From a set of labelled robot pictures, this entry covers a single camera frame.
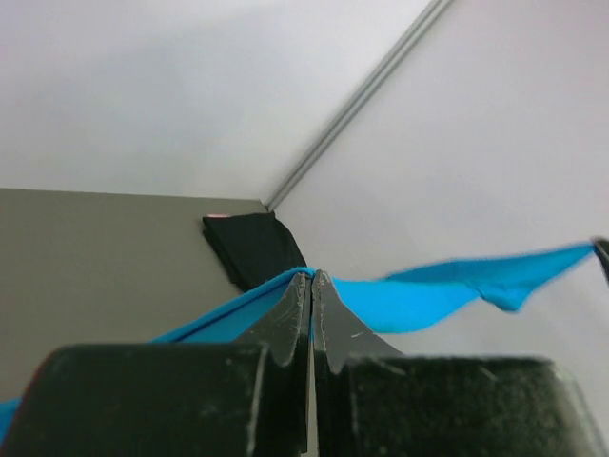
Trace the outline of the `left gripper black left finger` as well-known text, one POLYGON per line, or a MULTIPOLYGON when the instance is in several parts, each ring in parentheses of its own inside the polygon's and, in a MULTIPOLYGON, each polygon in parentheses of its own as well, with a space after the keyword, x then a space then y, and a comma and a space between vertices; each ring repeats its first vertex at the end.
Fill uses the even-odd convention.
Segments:
POLYGON ((310 280, 229 344, 200 345, 204 455, 299 455, 307 447, 310 280))

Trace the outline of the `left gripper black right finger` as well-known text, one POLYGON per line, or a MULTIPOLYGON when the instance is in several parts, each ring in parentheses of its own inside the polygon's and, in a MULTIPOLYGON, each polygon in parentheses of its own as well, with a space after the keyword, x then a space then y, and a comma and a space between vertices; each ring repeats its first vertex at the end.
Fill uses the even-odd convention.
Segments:
POLYGON ((312 283, 311 336, 320 456, 359 456, 361 395, 354 369, 403 353, 378 336, 344 303, 329 273, 312 283))

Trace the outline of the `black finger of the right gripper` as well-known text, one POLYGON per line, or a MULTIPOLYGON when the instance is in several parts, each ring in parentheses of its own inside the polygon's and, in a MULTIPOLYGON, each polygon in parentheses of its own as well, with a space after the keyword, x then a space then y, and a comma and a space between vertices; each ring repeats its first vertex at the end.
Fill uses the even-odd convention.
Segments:
POLYGON ((605 281, 609 284, 609 240, 597 236, 591 239, 591 243, 601 265, 605 281))

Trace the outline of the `blue t shirt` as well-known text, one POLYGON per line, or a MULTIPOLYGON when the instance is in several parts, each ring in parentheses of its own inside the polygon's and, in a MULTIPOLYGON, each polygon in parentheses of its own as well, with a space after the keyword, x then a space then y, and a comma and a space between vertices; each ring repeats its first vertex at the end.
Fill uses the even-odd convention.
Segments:
MULTIPOLYGON (((346 306, 378 336, 438 324, 483 300, 507 312, 581 261, 591 242, 508 257, 430 264, 366 281, 331 277, 346 306)), ((317 270, 293 268, 195 321, 145 343, 73 345, 52 352, 23 395, 1 406, 1 452, 134 450, 154 453, 201 445, 200 345, 229 344, 281 299, 299 273, 310 280, 309 351, 313 350, 311 289, 317 270)), ((433 399, 410 381, 416 361, 375 358, 354 369, 360 439, 373 427, 394 435, 427 417, 433 399)))

